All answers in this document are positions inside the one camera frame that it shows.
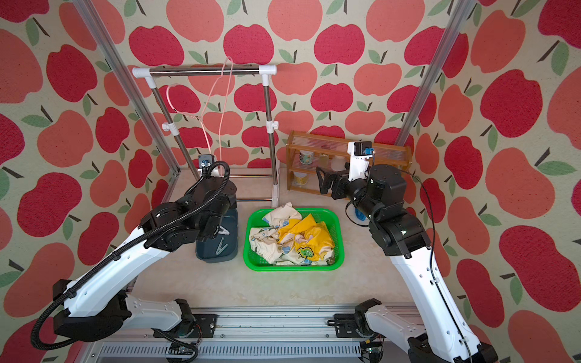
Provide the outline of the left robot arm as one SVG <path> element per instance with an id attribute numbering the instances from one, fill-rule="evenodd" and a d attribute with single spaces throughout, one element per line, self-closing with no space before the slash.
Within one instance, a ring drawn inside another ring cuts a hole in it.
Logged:
<path id="1" fill-rule="evenodd" d="M 166 339 L 189 334 L 196 318 L 186 300 L 147 302 L 127 285 L 181 246 L 219 234 L 222 218 L 236 207 L 230 168 L 216 161 L 185 195 L 148 213 L 129 237 L 77 280 L 53 286 L 53 302 L 33 325 L 33 348 L 49 351 L 77 341 L 96 342 L 121 330 L 151 329 Z"/>

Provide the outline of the white clothespin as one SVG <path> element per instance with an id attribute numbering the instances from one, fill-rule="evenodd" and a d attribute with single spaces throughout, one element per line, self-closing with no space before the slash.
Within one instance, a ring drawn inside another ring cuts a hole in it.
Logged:
<path id="1" fill-rule="evenodd" d="M 230 235 L 230 234 L 231 234 L 231 232 L 230 232 L 228 229 L 226 229 L 226 228 L 224 228 L 224 227 L 220 226 L 220 227 L 219 227 L 218 234 L 221 234 L 221 235 Z"/>

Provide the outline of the light blue clothespin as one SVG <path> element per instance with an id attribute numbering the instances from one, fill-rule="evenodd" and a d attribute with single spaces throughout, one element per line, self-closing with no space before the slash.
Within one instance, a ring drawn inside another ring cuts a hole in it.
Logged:
<path id="1" fill-rule="evenodd" d="M 222 238 L 216 247 L 215 255 L 220 256 L 227 248 L 228 248 L 228 244 L 225 243 L 224 238 Z"/>

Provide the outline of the pink wire hanger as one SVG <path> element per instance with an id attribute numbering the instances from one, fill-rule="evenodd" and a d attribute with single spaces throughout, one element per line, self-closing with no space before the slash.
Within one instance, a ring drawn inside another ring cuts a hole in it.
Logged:
<path id="1" fill-rule="evenodd" d="M 198 126 L 179 129 L 186 148 L 185 151 L 172 149 L 179 166 L 188 165 L 191 151 L 198 157 L 208 151 L 217 160 L 233 163 L 234 149 L 222 136 L 241 129 L 240 116 L 228 110 L 228 97 L 234 88 L 233 63 L 227 57 L 217 76 L 194 76 L 190 87 L 175 83 L 160 89 L 171 119 L 179 115 L 199 122 Z"/>

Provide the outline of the yellow dinosaur kids jacket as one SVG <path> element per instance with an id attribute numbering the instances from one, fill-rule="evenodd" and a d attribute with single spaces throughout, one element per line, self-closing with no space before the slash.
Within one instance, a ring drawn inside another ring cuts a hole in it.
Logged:
<path id="1" fill-rule="evenodd" d="M 292 203 L 260 218 L 265 227 L 252 227 L 251 251 L 271 266 L 329 266 L 334 263 L 335 243 L 324 222 L 309 213 L 302 216 Z"/>

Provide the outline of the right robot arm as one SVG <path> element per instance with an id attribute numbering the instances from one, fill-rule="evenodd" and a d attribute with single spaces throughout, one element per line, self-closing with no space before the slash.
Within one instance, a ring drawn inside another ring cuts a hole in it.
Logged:
<path id="1" fill-rule="evenodd" d="M 423 323 L 416 328 L 370 299 L 356 307 L 358 326 L 366 334 L 386 337 L 412 362 L 497 361 L 495 349 L 480 341 L 455 305 L 435 261 L 433 239 L 404 208 L 407 183 L 401 171 L 381 164 L 354 180 L 349 180 L 347 171 L 321 167 L 316 175 L 322 194 L 346 198 L 366 215 L 373 240 L 396 266 Z"/>

